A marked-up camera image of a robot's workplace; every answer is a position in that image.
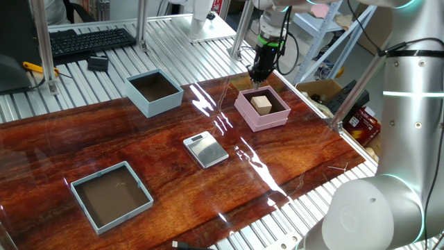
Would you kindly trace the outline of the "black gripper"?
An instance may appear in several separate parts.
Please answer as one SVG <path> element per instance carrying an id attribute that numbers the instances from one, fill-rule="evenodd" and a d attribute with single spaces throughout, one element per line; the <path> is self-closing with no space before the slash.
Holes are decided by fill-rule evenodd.
<path id="1" fill-rule="evenodd" d="M 257 45 L 256 56 L 253 65 L 248 65 L 248 75 L 252 87 L 257 90 L 261 84 L 271 75 L 275 69 L 275 59 L 278 54 L 278 47 L 272 47 L 269 44 Z"/>

